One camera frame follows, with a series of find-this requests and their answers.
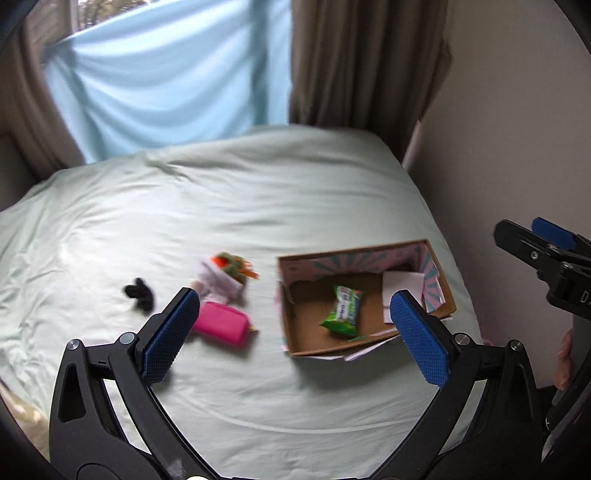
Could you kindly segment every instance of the blue textured pad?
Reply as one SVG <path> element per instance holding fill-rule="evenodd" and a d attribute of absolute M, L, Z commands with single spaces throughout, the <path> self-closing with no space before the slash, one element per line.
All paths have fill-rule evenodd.
<path fill-rule="evenodd" d="M 576 246 L 572 233 L 543 218 L 531 222 L 531 231 L 562 250 L 572 250 Z"/>
<path fill-rule="evenodd" d="M 190 290 L 168 315 L 144 353 L 142 377 L 147 385 L 161 382 L 199 315 L 199 296 Z"/>
<path fill-rule="evenodd" d="M 449 377 L 447 352 L 423 322 L 420 314 L 396 293 L 390 300 L 390 318 L 427 382 L 441 388 Z"/>

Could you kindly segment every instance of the metal screw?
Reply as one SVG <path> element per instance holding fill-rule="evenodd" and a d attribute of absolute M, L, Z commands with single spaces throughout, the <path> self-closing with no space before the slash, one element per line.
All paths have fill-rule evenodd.
<path fill-rule="evenodd" d="M 512 340 L 509 342 L 509 345 L 515 352 L 521 352 L 523 350 L 523 343 L 519 340 Z"/>
<path fill-rule="evenodd" d="M 119 337 L 119 341 L 124 345 L 128 345 L 135 340 L 135 334 L 132 332 L 126 332 Z"/>
<path fill-rule="evenodd" d="M 472 339 L 465 333 L 457 333 L 453 339 L 458 345 L 468 345 L 468 343 L 472 341 Z"/>
<path fill-rule="evenodd" d="M 76 350 L 80 346 L 80 341 L 77 338 L 70 340 L 66 345 L 68 350 Z"/>

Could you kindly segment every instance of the cardboard box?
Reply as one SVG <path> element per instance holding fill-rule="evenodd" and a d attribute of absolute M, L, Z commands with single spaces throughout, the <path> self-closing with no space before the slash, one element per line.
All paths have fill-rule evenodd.
<path fill-rule="evenodd" d="M 321 355 L 368 346 L 398 335 L 384 323 L 382 273 L 425 274 L 423 307 L 444 318 L 456 311 L 445 274 L 428 240 L 278 258 L 283 328 L 292 356 Z M 320 323 L 335 306 L 335 285 L 363 292 L 358 336 L 335 335 Z"/>

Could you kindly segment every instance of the pink pouch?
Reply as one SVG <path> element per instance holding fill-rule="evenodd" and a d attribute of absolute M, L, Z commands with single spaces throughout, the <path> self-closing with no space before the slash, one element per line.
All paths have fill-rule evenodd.
<path fill-rule="evenodd" d="M 227 305 L 208 301 L 201 306 L 191 333 L 198 333 L 234 348 L 243 348 L 251 329 L 251 323 L 244 313 Z"/>

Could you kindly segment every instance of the hand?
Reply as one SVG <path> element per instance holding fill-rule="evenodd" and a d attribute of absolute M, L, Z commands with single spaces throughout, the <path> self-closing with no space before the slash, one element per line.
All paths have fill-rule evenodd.
<path fill-rule="evenodd" d="M 570 348 L 573 346 L 573 331 L 570 329 L 562 339 L 560 352 L 558 352 L 558 365 L 554 373 L 554 386 L 559 390 L 565 390 L 570 380 Z"/>

